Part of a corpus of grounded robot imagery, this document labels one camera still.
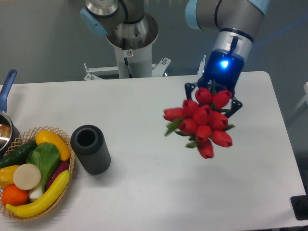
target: orange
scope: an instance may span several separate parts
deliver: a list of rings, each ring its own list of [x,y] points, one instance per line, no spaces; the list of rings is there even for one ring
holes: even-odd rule
[[[6,204],[20,206],[27,203],[28,197],[28,191],[21,190],[15,185],[11,185],[4,189],[1,200],[4,206],[6,206]]]

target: cucumber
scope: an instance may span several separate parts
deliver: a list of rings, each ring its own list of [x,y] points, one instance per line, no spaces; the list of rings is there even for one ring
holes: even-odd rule
[[[24,143],[17,149],[11,151],[10,154],[4,156],[2,160],[0,160],[0,168],[24,164],[29,152],[35,149],[37,146],[38,145],[35,140]]]

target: green leaf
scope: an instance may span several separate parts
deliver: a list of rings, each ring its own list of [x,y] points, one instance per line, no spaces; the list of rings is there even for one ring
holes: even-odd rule
[[[196,137],[195,137],[195,136],[191,136],[191,137],[189,138],[189,141],[196,141]]]
[[[229,124],[229,125],[224,129],[224,131],[228,131],[228,130],[230,130],[231,128],[235,128],[235,125],[234,125],[234,124]]]
[[[41,195],[45,192],[45,185],[58,167],[59,162],[59,150],[52,143],[42,143],[29,153],[26,163],[37,166],[41,172],[41,180],[33,191],[38,191]]]
[[[215,111],[215,110],[216,110],[215,103],[212,103],[212,104],[211,104],[211,109],[212,109],[213,111]]]
[[[165,136],[169,135],[171,132],[177,129],[184,119],[185,118],[178,118],[173,120],[171,123],[167,124],[166,127],[168,128],[168,130],[166,131]]]
[[[216,111],[220,113],[224,113],[224,112],[229,112],[230,109],[216,109]]]
[[[215,80],[213,80],[213,82],[212,82],[212,86],[211,86],[211,93],[212,93],[212,95],[214,96],[214,95],[216,95],[216,81]]]
[[[190,136],[190,135],[186,135],[184,132],[181,132],[181,131],[174,131],[174,132],[180,136]]]
[[[193,141],[191,143],[188,143],[185,147],[186,148],[195,148],[199,145],[199,143],[197,141]]]

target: white table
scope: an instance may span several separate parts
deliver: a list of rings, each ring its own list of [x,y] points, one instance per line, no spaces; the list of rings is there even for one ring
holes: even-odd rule
[[[8,116],[22,132],[59,127],[72,134],[98,126],[111,154],[109,169],[89,175],[77,160],[63,203],[42,220],[0,216],[1,230],[230,231],[307,225],[290,197],[305,194],[270,77],[242,73],[230,118],[231,148],[203,159],[187,138],[164,137],[163,109],[181,106],[195,76],[18,84]]]

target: green vegetable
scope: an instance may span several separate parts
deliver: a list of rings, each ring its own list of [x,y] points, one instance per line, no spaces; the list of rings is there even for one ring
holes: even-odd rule
[[[0,160],[0,168],[8,167],[12,165],[22,165],[26,162],[29,152],[37,147],[35,140],[29,141],[21,145],[19,148],[11,151],[10,154],[3,157]]]
[[[30,199],[36,200],[44,194],[48,179],[58,167],[60,153],[58,148],[52,143],[42,143],[29,154],[26,162],[37,166],[41,173],[39,184],[29,193]]]

